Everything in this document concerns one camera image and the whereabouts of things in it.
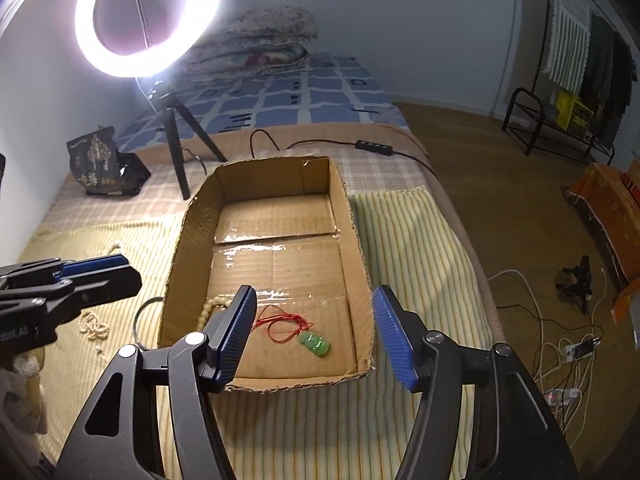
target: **tripod leg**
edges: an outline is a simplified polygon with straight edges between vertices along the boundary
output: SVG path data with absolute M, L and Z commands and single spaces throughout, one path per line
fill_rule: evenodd
M 191 196 L 189 191 L 189 183 L 187 182 L 187 174 L 184 171 L 184 156 L 182 155 L 182 147 L 180 146 L 180 135 L 178 127 L 175 125 L 175 115 L 173 109 L 160 110 L 160 119 L 164 126 L 166 141 L 169 144 L 169 152 L 171 160 L 174 162 L 175 176 L 178 178 L 182 198 L 187 200 Z
M 216 146 L 215 142 L 211 140 L 211 137 L 207 135 L 204 131 L 204 128 L 200 126 L 200 123 L 196 120 L 193 114 L 189 111 L 189 109 L 182 104 L 182 102 L 178 101 L 176 98 L 174 102 L 175 110 L 182 116 L 182 118 L 186 121 L 186 123 L 191 127 L 191 129 L 202 139 L 207 147 L 211 150 L 211 152 L 217 157 L 220 162 L 226 162 L 226 156 L 222 154 L 220 149 Z

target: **baseboard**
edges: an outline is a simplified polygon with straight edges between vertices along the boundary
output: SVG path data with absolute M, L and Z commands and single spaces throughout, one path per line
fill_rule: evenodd
M 482 117 L 491 117 L 503 121 L 506 113 L 501 111 L 495 111 L 491 113 L 489 110 L 483 108 L 474 108 L 471 106 L 460 105 L 457 103 L 450 103 L 447 101 L 437 101 L 435 99 L 424 99 L 422 97 L 410 97 L 405 95 L 390 95 L 393 102 L 409 103 L 413 105 L 425 105 L 434 106 L 437 108 L 448 108 L 449 110 L 455 110 L 458 112 L 466 112 L 469 114 L 480 115 Z M 529 119 L 527 117 L 511 116 L 511 121 L 519 124 L 520 126 L 529 126 Z

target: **wooden floor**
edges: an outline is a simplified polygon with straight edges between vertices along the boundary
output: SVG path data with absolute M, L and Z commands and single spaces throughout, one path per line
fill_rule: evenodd
M 562 196 L 562 187 L 576 180 L 583 166 L 543 152 L 526 157 L 498 123 L 486 117 L 411 104 L 397 104 L 411 131 L 422 141 L 442 185 L 456 207 L 488 276 L 520 270 L 529 280 L 543 317 L 568 328 L 588 319 L 559 301 L 554 280 L 561 267 L 591 257 L 594 302 L 604 291 L 603 267 L 591 237 Z M 511 276 L 491 282 L 498 305 L 533 306 L 524 286 Z M 598 347 L 584 431 L 572 448 L 584 478 L 608 456 L 640 402 L 640 352 L 634 351 L 630 321 L 615 326 L 610 309 L 615 291 L 607 285 L 594 322 L 604 327 Z M 518 308 L 500 310 L 508 342 L 532 367 L 540 344 L 539 323 Z M 587 330 L 566 332 L 545 323 L 545 340 L 567 337 L 579 342 Z M 545 367 L 553 365 L 553 351 L 545 353 Z M 569 366 L 548 378 L 553 388 L 569 373 Z M 567 429 L 571 443 L 582 425 L 584 402 Z

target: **black tripod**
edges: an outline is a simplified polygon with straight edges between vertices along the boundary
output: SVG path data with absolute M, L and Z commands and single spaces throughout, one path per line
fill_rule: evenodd
M 175 124 L 175 113 L 178 112 L 190 128 L 202 139 L 202 142 L 211 150 L 220 162 L 226 162 L 226 157 L 222 154 L 215 142 L 211 140 L 197 119 L 183 104 L 173 90 L 168 86 L 162 89 L 163 83 L 156 83 L 156 88 L 149 95 L 149 101 L 155 100 L 159 105 L 158 115 L 164 126 L 166 141 L 169 144 L 169 152 L 171 160 L 174 163 L 175 176 L 178 178 L 182 198 L 187 200 L 191 196 L 189 183 L 187 182 L 187 174 L 184 171 L 184 155 L 182 154 L 182 146 L 180 145 L 180 135 L 178 127 Z
M 142 25 L 142 32 L 145 38 L 145 46 L 149 48 L 151 46 L 151 40 L 149 38 L 148 27 L 146 26 L 145 13 L 142 9 L 142 1 L 136 0 L 136 7 L 138 8 L 138 15 L 140 16 L 140 23 Z M 178 178 L 178 184 L 180 185 L 180 191 L 182 192 L 182 198 L 187 200 L 191 196 L 189 190 L 189 183 L 187 182 L 187 174 L 184 172 L 184 156 L 182 155 L 182 146 L 180 145 L 180 135 L 178 134 L 178 127 L 175 124 L 175 112 L 178 112 L 186 123 L 191 127 L 194 133 L 202 139 L 211 152 L 218 158 L 220 162 L 226 162 L 226 157 L 215 145 L 213 140 L 204 131 L 204 128 L 200 126 L 200 123 L 196 120 L 189 109 L 178 99 L 174 91 L 171 90 L 169 85 L 163 81 L 156 83 L 156 87 L 151 94 L 147 96 L 149 102 L 155 100 L 159 105 L 159 110 L 156 110 L 164 131 L 166 133 L 166 140 L 169 144 L 169 151 L 171 153 L 171 160 L 174 163 L 175 175 Z

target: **bag with tree design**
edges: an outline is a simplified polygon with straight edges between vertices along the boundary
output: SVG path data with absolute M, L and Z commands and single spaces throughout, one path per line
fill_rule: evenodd
M 66 144 L 71 174 L 88 195 L 135 196 L 151 176 L 135 153 L 120 153 L 113 126 Z

